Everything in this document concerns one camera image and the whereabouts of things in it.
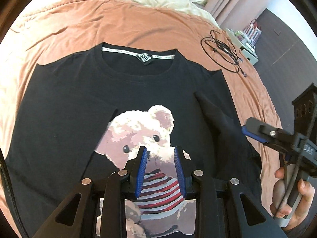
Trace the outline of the person's right hand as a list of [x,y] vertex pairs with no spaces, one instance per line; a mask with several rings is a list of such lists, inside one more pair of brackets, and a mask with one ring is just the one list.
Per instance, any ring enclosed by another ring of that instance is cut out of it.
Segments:
[[282,225],[283,231],[292,230],[303,223],[308,216],[315,195],[315,188],[307,180],[300,179],[294,186],[295,201],[283,202],[286,193],[286,184],[290,184],[295,165],[285,165],[275,172],[278,179],[273,187],[272,203],[270,210],[275,221]]

